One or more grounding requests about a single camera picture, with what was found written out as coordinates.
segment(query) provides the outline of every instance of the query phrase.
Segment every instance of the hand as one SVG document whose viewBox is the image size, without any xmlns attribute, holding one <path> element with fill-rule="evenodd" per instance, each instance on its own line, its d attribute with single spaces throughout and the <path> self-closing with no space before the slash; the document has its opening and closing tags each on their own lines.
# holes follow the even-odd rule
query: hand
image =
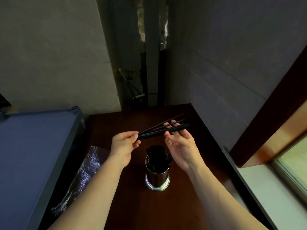
<svg viewBox="0 0 307 230">
<path fill-rule="evenodd" d="M 172 135 L 166 131 L 165 143 L 171 152 L 171 155 L 177 165 L 187 172 L 191 167 L 196 166 L 199 162 L 203 162 L 201 155 L 199 154 L 198 148 L 196 147 L 194 138 L 187 130 L 173 132 Z"/>
<path fill-rule="evenodd" d="M 122 167 L 129 164 L 132 150 L 141 143 L 137 138 L 138 131 L 126 131 L 113 136 L 110 156 L 118 156 Z"/>
</svg>

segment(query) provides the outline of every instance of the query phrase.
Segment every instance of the right hand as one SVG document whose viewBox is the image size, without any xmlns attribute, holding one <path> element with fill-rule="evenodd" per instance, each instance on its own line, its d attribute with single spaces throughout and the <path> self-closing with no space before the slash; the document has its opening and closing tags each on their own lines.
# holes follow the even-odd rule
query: right hand
<svg viewBox="0 0 307 230">
<path fill-rule="evenodd" d="M 180 133 L 182 136 L 177 131 L 172 132 L 172 135 L 166 131 L 164 133 L 165 143 L 177 165 L 185 172 L 188 172 L 189 169 L 197 166 L 200 162 L 203 161 L 203 159 L 191 134 L 187 130 L 182 130 Z"/>
</svg>

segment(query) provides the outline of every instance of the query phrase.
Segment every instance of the forearm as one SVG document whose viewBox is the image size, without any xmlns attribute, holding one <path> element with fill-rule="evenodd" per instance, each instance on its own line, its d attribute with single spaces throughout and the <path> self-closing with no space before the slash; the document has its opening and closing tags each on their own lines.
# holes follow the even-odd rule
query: forearm
<svg viewBox="0 0 307 230">
<path fill-rule="evenodd" d="M 214 230 L 267 229 L 228 193 L 204 162 L 187 173 Z"/>
<path fill-rule="evenodd" d="M 118 157 L 110 156 L 50 229 L 103 229 L 122 169 Z"/>
</svg>

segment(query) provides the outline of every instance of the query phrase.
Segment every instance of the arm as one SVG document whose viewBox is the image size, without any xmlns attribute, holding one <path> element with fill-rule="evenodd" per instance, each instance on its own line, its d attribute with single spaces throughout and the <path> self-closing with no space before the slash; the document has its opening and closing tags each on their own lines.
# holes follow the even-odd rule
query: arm
<svg viewBox="0 0 307 230">
<path fill-rule="evenodd" d="M 137 138 L 137 131 L 113 137 L 108 159 L 50 230 L 104 228 L 122 169 L 130 162 L 132 150 L 141 143 Z"/>
<path fill-rule="evenodd" d="M 165 143 L 174 161 L 189 176 L 214 230 L 267 229 L 245 210 L 205 165 L 195 141 L 187 130 L 165 132 Z"/>
</svg>

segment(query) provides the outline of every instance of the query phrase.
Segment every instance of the left hand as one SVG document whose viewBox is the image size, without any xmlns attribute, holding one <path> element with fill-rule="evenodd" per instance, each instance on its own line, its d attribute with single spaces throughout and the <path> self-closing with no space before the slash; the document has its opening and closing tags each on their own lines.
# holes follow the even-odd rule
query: left hand
<svg viewBox="0 0 307 230">
<path fill-rule="evenodd" d="M 126 131 L 113 136 L 110 156 L 118 156 L 122 166 L 127 166 L 132 150 L 141 143 L 140 140 L 136 140 L 137 138 L 138 131 Z"/>
</svg>

